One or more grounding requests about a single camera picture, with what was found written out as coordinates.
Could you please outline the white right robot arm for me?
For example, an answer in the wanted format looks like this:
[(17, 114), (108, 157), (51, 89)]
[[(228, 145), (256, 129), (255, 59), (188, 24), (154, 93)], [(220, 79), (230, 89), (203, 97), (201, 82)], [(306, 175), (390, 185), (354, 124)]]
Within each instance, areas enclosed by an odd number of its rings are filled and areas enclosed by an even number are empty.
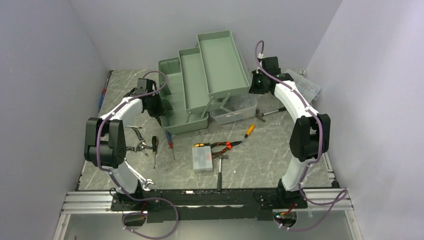
[(287, 208), (301, 196), (309, 168), (318, 163), (329, 148), (331, 119), (310, 105), (289, 73), (281, 72), (277, 57), (264, 57), (259, 53), (256, 62), (258, 68), (252, 71), (249, 93), (271, 93), (294, 122), (289, 140), (292, 158), (275, 194), (276, 203)]

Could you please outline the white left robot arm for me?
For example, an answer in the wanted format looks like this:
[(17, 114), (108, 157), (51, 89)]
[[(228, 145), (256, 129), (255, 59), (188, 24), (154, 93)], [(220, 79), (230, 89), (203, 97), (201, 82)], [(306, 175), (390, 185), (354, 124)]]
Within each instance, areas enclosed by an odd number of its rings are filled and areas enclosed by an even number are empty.
[(84, 158), (107, 173), (124, 196), (124, 204), (131, 210), (139, 209), (144, 196), (142, 184), (127, 165), (125, 126), (145, 110), (156, 113), (160, 109), (159, 87), (154, 80), (140, 78), (137, 86), (124, 95), (120, 103), (101, 117), (86, 122)]

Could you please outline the green toolbox with clear lid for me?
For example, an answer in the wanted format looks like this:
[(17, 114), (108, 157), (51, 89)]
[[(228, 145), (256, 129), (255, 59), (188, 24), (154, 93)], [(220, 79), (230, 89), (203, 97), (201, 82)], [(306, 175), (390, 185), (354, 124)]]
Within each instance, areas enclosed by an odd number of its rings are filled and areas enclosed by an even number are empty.
[(193, 48), (158, 62), (164, 106), (161, 126), (173, 135), (208, 127), (212, 117), (223, 125), (255, 115), (251, 78), (230, 30), (199, 33)]

